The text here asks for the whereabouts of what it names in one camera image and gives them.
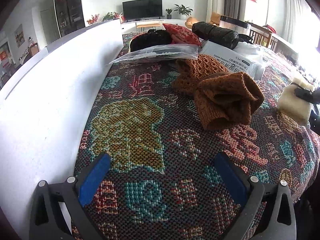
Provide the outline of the beige fabric bag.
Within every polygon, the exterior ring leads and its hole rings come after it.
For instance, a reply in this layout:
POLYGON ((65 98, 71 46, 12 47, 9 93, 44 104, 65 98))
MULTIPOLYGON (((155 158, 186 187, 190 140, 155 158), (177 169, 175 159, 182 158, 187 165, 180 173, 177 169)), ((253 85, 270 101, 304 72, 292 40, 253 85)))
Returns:
POLYGON ((311 113, 311 103, 297 97, 295 89, 304 89, 307 94, 313 92, 313 85, 304 83, 303 80, 294 77, 292 82, 286 86, 277 102, 281 113, 293 119, 301 126, 307 126, 311 113))

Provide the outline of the orange knitted cloth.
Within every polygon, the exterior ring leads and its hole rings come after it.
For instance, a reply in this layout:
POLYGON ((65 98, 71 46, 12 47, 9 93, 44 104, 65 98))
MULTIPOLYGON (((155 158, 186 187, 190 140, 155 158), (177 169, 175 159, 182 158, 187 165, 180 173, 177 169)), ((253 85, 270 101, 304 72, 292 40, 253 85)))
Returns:
POLYGON ((231 73, 217 59, 200 54, 197 59, 176 61, 176 92, 192 96, 203 129, 207 131, 251 123, 265 100, 257 83, 246 73, 231 73))

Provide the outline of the white cardboard storage box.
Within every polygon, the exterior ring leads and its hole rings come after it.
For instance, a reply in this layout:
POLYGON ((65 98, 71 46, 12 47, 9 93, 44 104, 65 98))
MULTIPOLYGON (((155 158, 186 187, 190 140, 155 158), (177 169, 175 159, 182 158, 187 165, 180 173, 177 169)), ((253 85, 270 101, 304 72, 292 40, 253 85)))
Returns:
POLYGON ((87 27, 41 51, 1 89, 1 209, 21 239, 29 237, 38 182, 73 174, 88 116, 122 48, 119 20, 87 27))

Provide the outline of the white tv console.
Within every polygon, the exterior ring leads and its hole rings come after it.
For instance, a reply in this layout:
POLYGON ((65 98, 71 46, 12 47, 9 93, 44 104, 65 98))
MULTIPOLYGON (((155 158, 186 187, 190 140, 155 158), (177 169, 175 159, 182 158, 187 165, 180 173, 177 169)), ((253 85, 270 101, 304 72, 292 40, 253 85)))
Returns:
POLYGON ((134 31, 147 31, 149 29, 163 29, 163 24, 173 24, 185 27, 186 20, 179 19, 160 19, 160 20, 141 20, 121 23, 123 33, 130 33, 134 31))

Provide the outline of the small potted plant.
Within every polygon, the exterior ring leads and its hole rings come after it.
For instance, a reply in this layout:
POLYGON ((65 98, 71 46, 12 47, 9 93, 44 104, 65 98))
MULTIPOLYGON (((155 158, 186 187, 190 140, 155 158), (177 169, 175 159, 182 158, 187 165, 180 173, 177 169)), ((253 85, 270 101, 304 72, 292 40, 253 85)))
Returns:
POLYGON ((167 13, 167 19, 172 19, 172 15, 171 15, 172 9, 171 8, 167 8, 165 11, 167 13))

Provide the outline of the clear zip plastic bag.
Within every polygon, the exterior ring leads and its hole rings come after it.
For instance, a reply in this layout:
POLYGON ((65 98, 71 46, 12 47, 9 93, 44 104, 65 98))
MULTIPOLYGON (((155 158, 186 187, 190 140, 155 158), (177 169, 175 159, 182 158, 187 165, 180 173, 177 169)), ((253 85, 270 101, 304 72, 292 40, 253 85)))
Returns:
POLYGON ((176 59, 196 60, 200 46, 194 44, 169 44, 153 46, 127 53, 113 61, 114 63, 149 63, 176 59))

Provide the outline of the green potted plant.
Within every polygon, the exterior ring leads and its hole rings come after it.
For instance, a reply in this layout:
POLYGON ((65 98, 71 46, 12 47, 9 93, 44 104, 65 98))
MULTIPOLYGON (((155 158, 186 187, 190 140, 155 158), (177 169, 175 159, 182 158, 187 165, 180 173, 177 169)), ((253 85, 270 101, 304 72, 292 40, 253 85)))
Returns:
POLYGON ((183 4, 182 5, 175 4, 174 11, 178 13, 181 20, 186 20, 193 13, 192 8, 186 7, 183 4))

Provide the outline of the clear jar black lid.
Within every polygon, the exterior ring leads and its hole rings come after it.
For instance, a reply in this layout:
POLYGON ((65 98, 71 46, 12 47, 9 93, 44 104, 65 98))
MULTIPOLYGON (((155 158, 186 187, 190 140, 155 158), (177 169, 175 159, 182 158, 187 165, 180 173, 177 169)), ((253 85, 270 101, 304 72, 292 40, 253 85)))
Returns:
POLYGON ((219 27, 231 29, 240 34, 249 35, 251 25, 228 16, 220 16, 219 27))

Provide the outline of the small wooden bench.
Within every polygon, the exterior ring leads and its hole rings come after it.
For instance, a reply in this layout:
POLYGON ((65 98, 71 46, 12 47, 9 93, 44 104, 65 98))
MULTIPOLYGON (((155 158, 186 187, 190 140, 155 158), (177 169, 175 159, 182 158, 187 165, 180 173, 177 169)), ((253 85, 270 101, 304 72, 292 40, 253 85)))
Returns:
POLYGON ((148 24, 137 24, 136 29, 140 29, 141 31, 145 31, 146 29, 156 29, 157 27, 162 27, 161 23, 148 23, 148 24))

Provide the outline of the dark glass cabinet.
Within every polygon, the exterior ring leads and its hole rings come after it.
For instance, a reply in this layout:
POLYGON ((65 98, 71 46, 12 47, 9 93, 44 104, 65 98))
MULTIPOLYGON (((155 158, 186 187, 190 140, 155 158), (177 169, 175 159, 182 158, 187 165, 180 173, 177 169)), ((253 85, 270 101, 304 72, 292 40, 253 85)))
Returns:
POLYGON ((54 8, 61 37, 85 27, 81 0, 54 0, 54 8))

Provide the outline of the black fuzzy cloth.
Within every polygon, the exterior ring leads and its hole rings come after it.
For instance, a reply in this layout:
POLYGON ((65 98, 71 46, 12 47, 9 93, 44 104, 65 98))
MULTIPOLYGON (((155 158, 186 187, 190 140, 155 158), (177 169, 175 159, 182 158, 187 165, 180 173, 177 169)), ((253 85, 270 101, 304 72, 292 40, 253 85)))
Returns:
POLYGON ((172 44, 173 40, 166 30, 150 29, 147 33, 135 36, 129 45, 130 51, 138 51, 145 48, 172 44))

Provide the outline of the colourful woven table cloth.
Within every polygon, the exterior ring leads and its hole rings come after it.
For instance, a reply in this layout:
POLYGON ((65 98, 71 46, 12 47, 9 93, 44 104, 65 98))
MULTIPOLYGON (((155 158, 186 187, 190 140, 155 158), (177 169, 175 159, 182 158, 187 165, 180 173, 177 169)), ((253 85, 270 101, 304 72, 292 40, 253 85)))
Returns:
POLYGON ((104 239, 221 239, 240 206, 213 167, 220 151, 264 183, 287 181, 299 200, 318 173, 319 136, 278 111, 289 65, 266 60, 251 123, 221 131, 205 131, 193 99, 173 90, 174 63, 111 67, 75 163, 79 173, 103 152, 112 158, 85 206, 104 239))

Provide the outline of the red flower arrangement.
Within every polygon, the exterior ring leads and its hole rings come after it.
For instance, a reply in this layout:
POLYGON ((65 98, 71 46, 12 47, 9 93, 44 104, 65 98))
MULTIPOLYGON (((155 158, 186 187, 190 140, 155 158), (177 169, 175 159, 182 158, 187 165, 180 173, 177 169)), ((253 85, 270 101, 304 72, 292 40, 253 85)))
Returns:
POLYGON ((94 25, 99 20, 99 14, 92 15, 89 20, 87 20, 88 25, 94 25))

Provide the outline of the white wipes package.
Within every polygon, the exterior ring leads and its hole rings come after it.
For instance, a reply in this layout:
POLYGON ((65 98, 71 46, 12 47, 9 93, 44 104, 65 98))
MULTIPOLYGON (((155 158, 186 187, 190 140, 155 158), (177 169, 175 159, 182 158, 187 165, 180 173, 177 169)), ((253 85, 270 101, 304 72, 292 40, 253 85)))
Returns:
POLYGON ((215 58, 231 73, 246 72, 255 81, 261 80, 267 65, 260 48, 246 42, 239 42, 231 50, 211 41, 203 41, 199 54, 215 58))

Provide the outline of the red patterned pouch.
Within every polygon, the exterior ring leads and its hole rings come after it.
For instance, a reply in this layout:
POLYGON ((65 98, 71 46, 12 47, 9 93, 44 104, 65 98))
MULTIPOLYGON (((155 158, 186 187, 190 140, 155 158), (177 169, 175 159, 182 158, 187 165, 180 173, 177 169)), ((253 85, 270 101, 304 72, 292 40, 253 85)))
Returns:
POLYGON ((186 27, 168 23, 163 23, 163 27, 175 43, 201 45, 199 37, 186 27))

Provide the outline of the black flat television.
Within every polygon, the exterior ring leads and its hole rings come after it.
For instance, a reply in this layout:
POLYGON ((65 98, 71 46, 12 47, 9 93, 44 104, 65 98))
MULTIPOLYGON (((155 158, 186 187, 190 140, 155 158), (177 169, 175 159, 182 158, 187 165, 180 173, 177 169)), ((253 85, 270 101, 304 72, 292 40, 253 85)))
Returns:
POLYGON ((163 16, 162 0, 132 0, 122 3, 125 20, 163 16))

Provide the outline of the wooden dining chair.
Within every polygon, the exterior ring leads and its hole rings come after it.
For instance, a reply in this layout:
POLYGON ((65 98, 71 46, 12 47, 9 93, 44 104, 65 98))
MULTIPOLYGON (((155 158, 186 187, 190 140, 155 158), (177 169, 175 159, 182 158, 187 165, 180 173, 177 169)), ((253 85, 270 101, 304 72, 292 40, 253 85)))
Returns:
POLYGON ((266 47, 272 51, 276 51, 277 39, 275 33, 266 27, 261 27, 254 23, 250 23, 249 36, 252 38, 253 44, 266 47))

